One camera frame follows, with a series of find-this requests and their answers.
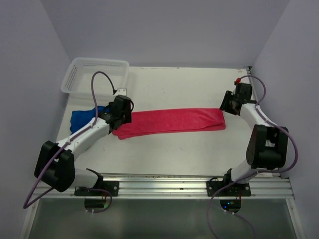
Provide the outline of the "pink microfiber towel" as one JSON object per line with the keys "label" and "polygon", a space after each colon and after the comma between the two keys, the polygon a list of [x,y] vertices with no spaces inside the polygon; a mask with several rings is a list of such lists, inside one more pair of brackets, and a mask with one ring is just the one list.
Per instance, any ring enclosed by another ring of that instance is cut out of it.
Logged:
{"label": "pink microfiber towel", "polygon": [[132,113],[132,122],[113,131],[118,139],[162,133],[219,131],[226,129],[217,108],[184,108]]}

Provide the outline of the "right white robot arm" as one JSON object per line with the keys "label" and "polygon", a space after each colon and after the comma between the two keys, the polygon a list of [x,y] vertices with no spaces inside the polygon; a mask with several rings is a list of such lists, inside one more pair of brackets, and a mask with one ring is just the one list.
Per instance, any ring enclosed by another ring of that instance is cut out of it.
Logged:
{"label": "right white robot arm", "polygon": [[229,169],[222,183],[226,195],[234,195],[240,184],[247,184],[253,173],[281,169],[286,163],[288,137],[286,128],[278,127],[261,111],[257,101],[252,99],[252,86],[235,83],[234,91],[226,91],[220,109],[226,113],[240,116],[251,128],[251,136],[243,162]]}

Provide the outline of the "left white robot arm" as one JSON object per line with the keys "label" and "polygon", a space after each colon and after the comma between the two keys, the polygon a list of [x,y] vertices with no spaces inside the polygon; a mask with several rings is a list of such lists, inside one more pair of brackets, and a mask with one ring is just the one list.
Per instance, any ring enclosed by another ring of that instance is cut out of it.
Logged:
{"label": "left white robot arm", "polygon": [[106,137],[123,124],[132,122],[133,101],[117,95],[103,111],[69,137],[59,141],[47,141],[41,147],[34,175],[58,192],[70,187],[86,188],[96,196],[104,189],[103,176],[92,169],[76,169],[76,159],[99,139]]}

